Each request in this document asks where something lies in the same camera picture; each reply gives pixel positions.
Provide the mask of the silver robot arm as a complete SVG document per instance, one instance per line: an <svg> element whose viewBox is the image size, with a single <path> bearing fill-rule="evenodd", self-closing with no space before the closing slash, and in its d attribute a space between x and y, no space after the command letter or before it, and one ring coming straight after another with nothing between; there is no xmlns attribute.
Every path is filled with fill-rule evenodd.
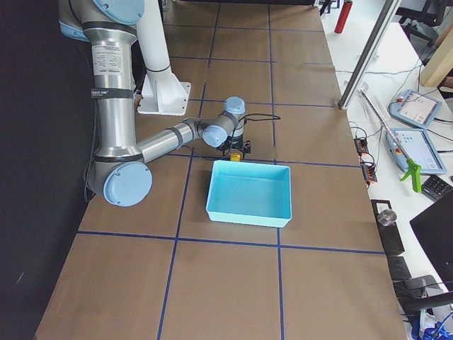
<svg viewBox="0 0 453 340"><path fill-rule="evenodd" d="M68 38L91 44L100 144L85 179L93 193L121 207L138 204L151 190L147 164L196 139L224 154L250 152L245 103L236 96L213 120L185 118L137 141L135 113L184 115L191 88L172 72L157 1L60 1L59 23Z"/></svg>

